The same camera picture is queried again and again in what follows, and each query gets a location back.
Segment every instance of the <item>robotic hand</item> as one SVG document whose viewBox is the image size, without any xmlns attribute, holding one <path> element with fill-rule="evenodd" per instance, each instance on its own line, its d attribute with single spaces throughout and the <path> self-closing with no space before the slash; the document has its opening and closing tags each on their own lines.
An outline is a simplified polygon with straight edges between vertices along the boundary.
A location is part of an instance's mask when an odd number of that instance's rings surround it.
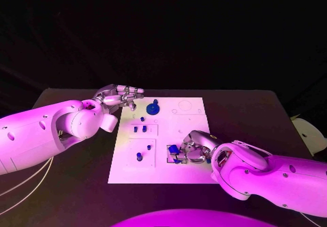
<svg viewBox="0 0 327 227">
<path fill-rule="evenodd" d="M 140 88 L 108 85 L 92 99 L 65 101 L 0 119 L 0 175 L 24 169 L 63 152 L 102 128 L 112 132 L 118 107 L 137 105 Z"/>
<path fill-rule="evenodd" d="M 237 140 L 222 143 L 201 131 L 190 132 L 170 155 L 191 163 L 212 159 L 212 178 L 236 199 L 256 194 L 279 207 L 327 217 L 325 163 L 272 155 Z"/>
</svg>

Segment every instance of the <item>blue object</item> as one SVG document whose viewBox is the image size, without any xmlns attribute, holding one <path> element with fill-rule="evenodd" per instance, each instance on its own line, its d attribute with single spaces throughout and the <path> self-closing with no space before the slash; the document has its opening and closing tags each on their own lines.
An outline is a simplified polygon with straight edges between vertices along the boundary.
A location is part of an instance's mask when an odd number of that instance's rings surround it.
<svg viewBox="0 0 327 227">
<path fill-rule="evenodd" d="M 180 161 L 180 160 L 177 160 L 177 159 L 174 159 L 174 163 L 176 163 L 176 164 L 178 164 L 178 163 L 181 163 L 181 161 Z"/>
<path fill-rule="evenodd" d="M 141 153 L 137 153 L 137 160 L 138 160 L 138 162 L 142 160 Z"/>
<path fill-rule="evenodd" d="M 171 145 L 171 146 L 168 147 L 168 152 L 170 152 L 170 154 L 173 153 L 173 154 L 177 154 L 177 155 L 178 155 L 178 148 L 177 148 L 176 145 Z"/>
<path fill-rule="evenodd" d="M 154 99 L 153 103 L 148 104 L 148 106 L 147 106 L 147 113 L 150 115 L 155 115 L 158 113 L 158 111 L 160 111 L 158 100 Z"/>
</svg>

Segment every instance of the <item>white cable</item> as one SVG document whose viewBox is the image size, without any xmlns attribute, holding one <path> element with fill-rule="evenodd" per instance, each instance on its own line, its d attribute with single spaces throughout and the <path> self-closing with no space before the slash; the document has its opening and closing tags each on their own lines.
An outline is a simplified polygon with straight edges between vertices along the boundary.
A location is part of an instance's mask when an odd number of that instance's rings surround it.
<svg viewBox="0 0 327 227">
<path fill-rule="evenodd" d="M 0 196 L 3 196 L 4 194 L 7 194 L 14 188 L 17 188 L 21 184 L 24 184 L 34 176 L 36 176 L 36 174 L 40 172 L 40 170 L 46 167 L 46 164 L 43 165 L 43 167 L 37 170 L 37 172 L 20 183 L 20 184 L 17 184 L 10 190 L 7 190 L 6 192 L 3 192 L 1 194 L 0 194 Z"/>
<path fill-rule="evenodd" d="M 321 227 L 305 215 L 304 215 L 304 217 L 318 226 L 318 227 Z"/>
<path fill-rule="evenodd" d="M 49 169 L 50 169 L 52 161 L 53 161 L 53 157 L 50 158 L 50 164 L 49 164 L 46 173 L 44 173 L 44 175 L 43 175 L 43 178 L 42 178 L 39 184 L 36 185 L 33 191 L 29 193 L 29 195 L 26 195 L 26 197 L 24 197 L 24 198 L 23 198 L 23 199 L 21 199 L 21 200 L 20 200 L 8 209 L 4 210 L 4 212 L 0 213 L 0 215 L 4 214 L 8 210 L 11 210 L 11 209 L 13 209 L 13 208 L 26 200 L 26 198 L 30 196 L 30 194 L 34 192 L 36 188 L 39 187 L 40 183 L 43 182 L 43 180 L 44 180 L 44 178 L 46 178 L 46 174 L 47 174 Z"/>
</svg>

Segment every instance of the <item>white board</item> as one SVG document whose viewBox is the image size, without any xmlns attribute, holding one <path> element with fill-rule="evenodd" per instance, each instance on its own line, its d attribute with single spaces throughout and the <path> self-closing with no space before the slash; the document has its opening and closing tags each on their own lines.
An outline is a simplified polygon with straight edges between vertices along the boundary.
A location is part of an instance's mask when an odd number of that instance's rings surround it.
<svg viewBox="0 0 327 227">
<path fill-rule="evenodd" d="M 154 99 L 160 112 L 148 115 L 145 108 Z M 201 98 L 145 97 L 137 99 L 135 104 L 134 112 L 122 108 L 108 183 L 216 183 L 210 178 L 212 165 L 206 162 L 167 162 L 167 146 L 178 147 L 191 130 L 209 132 Z"/>
</svg>

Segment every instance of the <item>table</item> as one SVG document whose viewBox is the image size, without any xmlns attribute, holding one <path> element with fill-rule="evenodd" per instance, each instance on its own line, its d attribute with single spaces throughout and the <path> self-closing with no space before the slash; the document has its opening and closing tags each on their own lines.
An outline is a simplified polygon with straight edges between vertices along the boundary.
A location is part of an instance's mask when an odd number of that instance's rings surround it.
<svg viewBox="0 0 327 227">
<path fill-rule="evenodd" d="M 95 92 L 49 88 L 34 108 L 72 99 L 89 99 Z M 145 90 L 145 96 L 203 97 L 210 132 L 225 142 L 240 140 L 276 155 L 311 158 L 274 92 Z M 119 114 L 121 110 L 114 113 L 118 118 Z M 256 195 L 239 201 L 217 184 L 106 184 L 116 129 L 112 133 L 99 129 L 92 138 L 55 156 L 40 187 L 0 217 L 0 226 L 102 227 L 147 212 L 178 208 L 230 212 L 278 226 L 311 226 L 298 212 L 279 208 Z M 42 165 L 1 175 L 1 191 L 19 184 Z M 42 176 L 1 197 L 0 211 L 27 195 Z M 312 219 L 325 223 L 322 218 Z"/>
</svg>

